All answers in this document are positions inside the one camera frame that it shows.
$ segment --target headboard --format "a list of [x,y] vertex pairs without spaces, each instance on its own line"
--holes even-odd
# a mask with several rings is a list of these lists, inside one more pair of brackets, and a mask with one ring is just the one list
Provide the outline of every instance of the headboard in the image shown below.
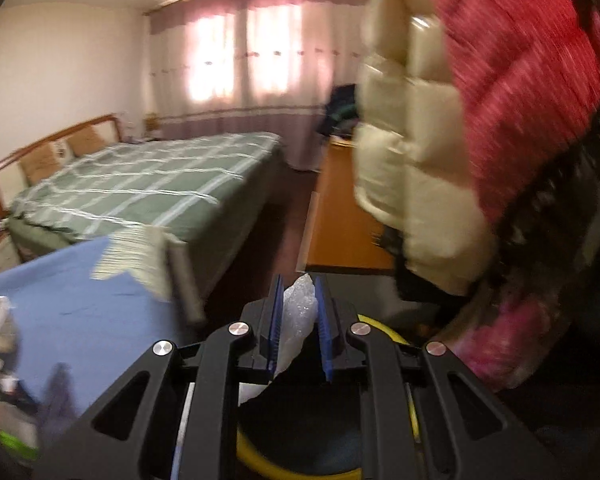
[[[69,136],[87,126],[93,126],[107,144],[113,144],[122,140],[120,122],[115,115],[109,114],[75,124],[65,130],[37,140],[29,146],[16,150],[0,161],[0,218],[7,216],[11,201],[16,195],[29,187],[27,177],[20,167],[20,158],[43,144],[48,142],[55,143],[63,137]],[[66,145],[66,150],[70,153],[68,145]]]

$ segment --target wooden desk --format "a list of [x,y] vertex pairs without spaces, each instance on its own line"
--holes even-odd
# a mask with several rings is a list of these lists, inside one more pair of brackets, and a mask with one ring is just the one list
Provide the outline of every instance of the wooden desk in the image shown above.
[[392,274],[391,255],[373,241],[382,225],[353,196],[352,151],[351,142],[330,140],[302,239],[304,270]]

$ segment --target wall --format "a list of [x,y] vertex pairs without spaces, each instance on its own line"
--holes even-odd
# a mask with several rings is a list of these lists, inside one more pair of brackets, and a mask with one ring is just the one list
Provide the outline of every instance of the wall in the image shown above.
[[0,158],[72,124],[139,124],[142,15],[80,4],[0,10]]

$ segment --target silver screw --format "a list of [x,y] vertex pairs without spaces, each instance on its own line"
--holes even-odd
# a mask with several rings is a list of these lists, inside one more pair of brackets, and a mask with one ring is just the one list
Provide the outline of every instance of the silver screw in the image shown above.
[[445,354],[446,346],[440,341],[431,341],[430,343],[427,343],[427,352],[436,357],[440,357]]
[[249,331],[249,325],[247,325],[246,323],[243,323],[241,321],[233,323],[229,327],[229,332],[231,332],[232,335],[244,335],[248,331]]
[[158,341],[154,345],[154,354],[156,355],[167,355],[173,350],[173,345],[169,341]]
[[351,325],[351,331],[355,335],[369,335],[369,332],[371,332],[371,327],[366,323],[354,323]]

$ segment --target blue gripper pad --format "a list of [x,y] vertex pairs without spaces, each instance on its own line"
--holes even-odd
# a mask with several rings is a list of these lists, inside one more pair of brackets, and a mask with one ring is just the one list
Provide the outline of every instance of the blue gripper pad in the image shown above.
[[280,331],[282,330],[282,314],[285,307],[283,295],[282,277],[279,275],[276,280],[276,291],[273,302],[273,311],[271,314],[271,326],[269,327],[269,356],[267,368],[273,377],[278,366],[278,350],[280,349]]
[[322,371],[329,382],[333,380],[333,335],[327,316],[327,306],[320,277],[315,279],[315,299],[318,301],[318,338],[320,339],[320,357]]

